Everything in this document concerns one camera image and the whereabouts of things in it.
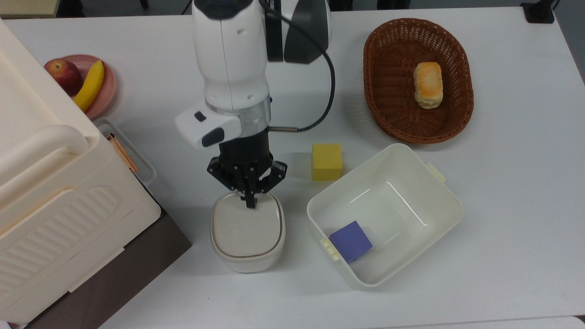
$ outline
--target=foam block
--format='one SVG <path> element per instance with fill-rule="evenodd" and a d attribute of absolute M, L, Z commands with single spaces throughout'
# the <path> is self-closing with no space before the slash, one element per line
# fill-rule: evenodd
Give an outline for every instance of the foam block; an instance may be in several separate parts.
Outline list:
<path fill-rule="evenodd" d="M 313 180 L 337 180 L 342 169 L 341 144 L 313 144 L 311 153 Z"/>
<path fill-rule="evenodd" d="M 347 263 L 362 257 L 372 247 L 370 240 L 357 221 L 353 221 L 331 234 L 329 240 Z"/>

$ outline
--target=white table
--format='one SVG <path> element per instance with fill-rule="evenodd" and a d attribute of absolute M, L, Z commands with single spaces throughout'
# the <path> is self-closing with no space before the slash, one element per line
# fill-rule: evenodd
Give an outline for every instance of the white table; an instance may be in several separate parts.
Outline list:
<path fill-rule="evenodd" d="M 583 329 L 583 328 L 585 328 L 585 324 L 575 317 L 531 318 L 524 320 L 490 321 L 460 324 L 438 324 L 424 325 L 422 327 L 408 327 L 408 329 Z M 11 327 L 8 325 L 8 323 L 0 321 L 0 329 L 11 329 Z"/>
<path fill-rule="evenodd" d="M 413 146 L 447 178 L 464 218 L 379 292 L 348 288 L 311 239 L 305 207 L 326 183 L 310 179 L 312 143 L 342 144 L 345 172 L 395 140 L 370 117 L 362 51 L 369 33 L 399 17 L 449 30 L 469 57 L 471 122 L 457 137 Z M 209 243 L 208 218 L 225 192 L 205 172 L 217 149 L 192 150 L 173 118 L 202 95 L 189 17 L 7 22 L 37 59 L 88 53 L 119 79 L 109 115 L 153 163 L 150 187 L 193 247 L 103 328 L 373 328 L 585 313 L 585 87 L 558 24 L 529 25 L 521 8 L 333 14 L 329 49 L 338 90 L 329 117 L 298 135 L 271 133 L 288 177 L 281 200 L 281 261 L 258 274 L 227 269 Z M 320 115 L 328 69 L 270 64 L 274 125 Z"/>

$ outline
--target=white plastic bin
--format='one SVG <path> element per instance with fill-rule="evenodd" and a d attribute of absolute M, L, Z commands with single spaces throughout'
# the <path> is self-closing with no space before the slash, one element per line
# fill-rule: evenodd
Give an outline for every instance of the white plastic bin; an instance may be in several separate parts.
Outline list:
<path fill-rule="evenodd" d="M 393 144 L 335 181 L 307 205 L 309 230 L 354 289 L 374 289 L 463 217 L 461 202 L 406 145 Z M 329 241 L 357 221 L 371 250 L 347 264 Z"/>

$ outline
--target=wicker basket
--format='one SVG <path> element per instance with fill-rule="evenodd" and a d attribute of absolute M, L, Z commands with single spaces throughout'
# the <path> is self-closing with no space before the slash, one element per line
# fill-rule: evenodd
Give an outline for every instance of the wicker basket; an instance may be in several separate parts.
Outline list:
<path fill-rule="evenodd" d="M 439 63 L 443 101 L 423 109 L 414 99 L 413 73 L 423 61 Z M 444 142 L 459 134 L 473 112 L 469 64 L 451 33 L 428 20 L 402 18 L 375 29 L 364 46 L 364 90 L 378 126 L 408 143 Z"/>

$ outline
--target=toasted bun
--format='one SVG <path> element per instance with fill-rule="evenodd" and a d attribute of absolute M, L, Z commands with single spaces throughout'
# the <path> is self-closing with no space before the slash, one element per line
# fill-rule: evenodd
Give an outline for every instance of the toasted bun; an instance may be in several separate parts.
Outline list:
<path fill-rule="evenodd" d="M 441 67 L 436 62 L 423 62 L 414 70 L 415 100 L 425 109 L 436 108 L 443 100 Z"/>

